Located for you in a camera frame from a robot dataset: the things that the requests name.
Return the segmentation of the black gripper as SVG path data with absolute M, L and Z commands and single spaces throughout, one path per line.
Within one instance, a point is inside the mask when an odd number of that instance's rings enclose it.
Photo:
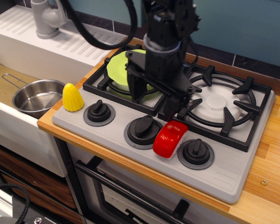
M 171 121 L 191 100 L 194 87 L 189 81 L 189 71 L 194 62 L 184 61 L 185 54 L 180 51 L 157 53 L 146 50 L 145 53 L 130 50 L 126 52 L 127 82 L 134 103 L 141 103 L 147 91 L 147 85 L 165 94 L 164 121 Z

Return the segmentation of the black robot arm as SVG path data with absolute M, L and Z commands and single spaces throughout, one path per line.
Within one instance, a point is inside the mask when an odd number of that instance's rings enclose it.
M 190 35 L 197 31 L 200 17 L 191 0 L 146 1 L 147 33 L 143 43 L 145 54 L 126 54 L 127 81 L 132 101 L 139 103 L 150 85 L 162 92 L 164 121 L 170 121 L 186 108 L 194 87 L 184 73 L 185 56 Z

